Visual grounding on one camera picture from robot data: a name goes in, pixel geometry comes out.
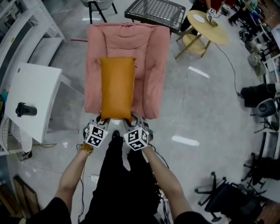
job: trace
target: white table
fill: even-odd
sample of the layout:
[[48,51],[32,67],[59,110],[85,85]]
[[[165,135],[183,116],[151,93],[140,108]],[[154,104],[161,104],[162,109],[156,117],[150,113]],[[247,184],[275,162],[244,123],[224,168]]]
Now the white table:
[[[46,137],[53,103],[61,82],[84,95],[71,86],[71,81],[58,68],[19,63],[14,74],[5,114],[39,143],[43,143]],[[18,117],[15,110],[19,102],[36,107],[37,115]]]

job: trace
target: pink armchair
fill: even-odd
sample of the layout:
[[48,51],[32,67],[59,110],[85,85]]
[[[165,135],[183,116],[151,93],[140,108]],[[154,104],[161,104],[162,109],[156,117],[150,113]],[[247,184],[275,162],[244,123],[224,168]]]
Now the pink armchair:
[[159,116],[170,33],[167,27],[138,23],[95,24],[87,31],[85,112],[101,110],[100,57],[136,57],[132,112]]

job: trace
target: round wooden table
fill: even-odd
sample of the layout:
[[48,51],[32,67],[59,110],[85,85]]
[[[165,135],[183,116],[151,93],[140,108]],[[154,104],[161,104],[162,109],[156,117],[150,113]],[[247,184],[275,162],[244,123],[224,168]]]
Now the round wooden table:
[[[205,22],[201,23],[198,22],[196,19],[194,19],[193,15],[195,14],[201,16],[205,20]],[[176,40],[178,41],[183,38],[183,42],[185,45],[185,48],[176,56],[176,59],[180,57],[183,54],[183,52],[188,49],[191,52],[201,54],[201,57],[203,57],[211,42],[214,42],[216,44],[221,44],[221,45],[228,44],[228,35],[226,31],[222,28],[222,26],[217,21],[216,22],[218,23],[218,26],[216,27],[211,26],[210,22],[206,18],[205,12],[201,12],[198,10],[191,10],[188,12],[187,18],[189,20],[189,23],[192,25],[192,28],[184,32]],[[193,29],[198,31],[200,34],[198,36],[190,34],[190,32]],[[200,40],[201,36],[204,36],[209,40],[206,46]]]

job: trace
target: gray floor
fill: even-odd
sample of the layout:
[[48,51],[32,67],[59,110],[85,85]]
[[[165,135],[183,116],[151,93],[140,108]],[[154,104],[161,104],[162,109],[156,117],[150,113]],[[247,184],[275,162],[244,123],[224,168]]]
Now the gray floor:
[[[104,11],[108,22],[130,22],[124,18],[123,13],[132,2],[133,0],[115,0],[118,14],[114,14],[113,8]],[[186,6],[187,10],[191,7],[191,3],[185,0],[174,2]],[[54,12],[53,17],[67,40],[87,38],[88,9],[80,1],[70,0],[60,12]],[[94,23],[102,22],[98,12],[93,13],[93,18]],[[237,90],[260,84],[261,80],[256,77],[247,61],[249,52],[239,39],[238,29],[230,27],[226,19],[225,16],[218,18],[229,37],[229,44],[220,48],[233,64]],[[154,146],[178,177],[192,208],[210,220],[211,216],[197,205],[200,197],[194,193],[194,189],[211,183],[211,171],[215,171],[219,178],[226,176],[231,182],[240,182],[245,172],[243,163],[252,151],[259,150],[262,134],[254,134],[256,123],[249,116],[250,110],[243,107],[243,102],[235,93],[233,70],[224,54],[211,44],[203,58],[186,52],[176,61],[175,56],[183,49],[183,45],[175,41],[177,37],[175,34],[171,37],[160,118],[149,121],[149,124],[154,131]],[[83,88],[86,51],[85,42],[67,41],[60,47],[51,66],[62,68],[64,75],[73,80],[78,88]],[[210,77],[190,71],[189,66]],[[84,113],[83,98],[66,91],[68,90],[59,90],[52,122],[57,121],[59,125],[82,130],[92,115]],[[191,146],[177,143],[172,141],[173,136],[196,140],[199,144]],[[110,136],[101,148],[94,151],[86,163],[85,213],[96,185],[91,180],[91,175],[99,174],[109,138]],[[10,175],[17,172],[20,174],[37,192],[42,208],[54,196],[62,172],[77,152],[76,144],[83,140],[81,132],[79,135],[58,136],[58,139],[58,144],[53,148],[34,147],[32,158],[23,163],[18,162],[15,156],[8,158]],[[77,222],[80,211],[79,184],[73,197],[73,223]]]

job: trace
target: wristwatch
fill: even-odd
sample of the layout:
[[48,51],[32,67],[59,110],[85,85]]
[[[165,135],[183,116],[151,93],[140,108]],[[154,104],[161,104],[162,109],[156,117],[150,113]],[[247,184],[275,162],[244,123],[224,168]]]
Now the wristwatch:
[[93,152],[93,146],[86,143],[83,143],[80,149],[86,151],[88,155],[90,155]]

